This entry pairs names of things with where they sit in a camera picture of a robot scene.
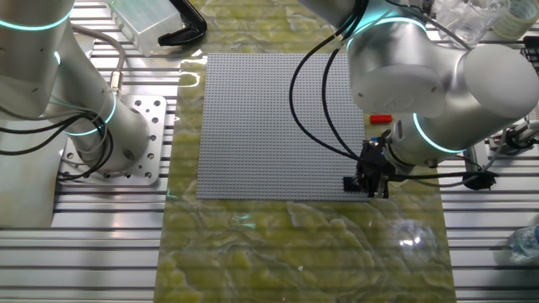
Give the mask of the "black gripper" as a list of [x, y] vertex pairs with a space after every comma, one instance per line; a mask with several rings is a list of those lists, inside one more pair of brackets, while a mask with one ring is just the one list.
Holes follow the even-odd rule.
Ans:
[[[356, 168], [359, 176], [375, 177], [380, 175], [391, 176], [394, 166], [385, 158], [385, 139], [377, 137], [375, 141], [363, 141], [362, 150]], [[369, 198], [374, 198], [377, 191], [375, 178], [366, 178], [366, 192]], [[388, 180], [381, 177], [378, 183], [378, 198], [388, 198]]]

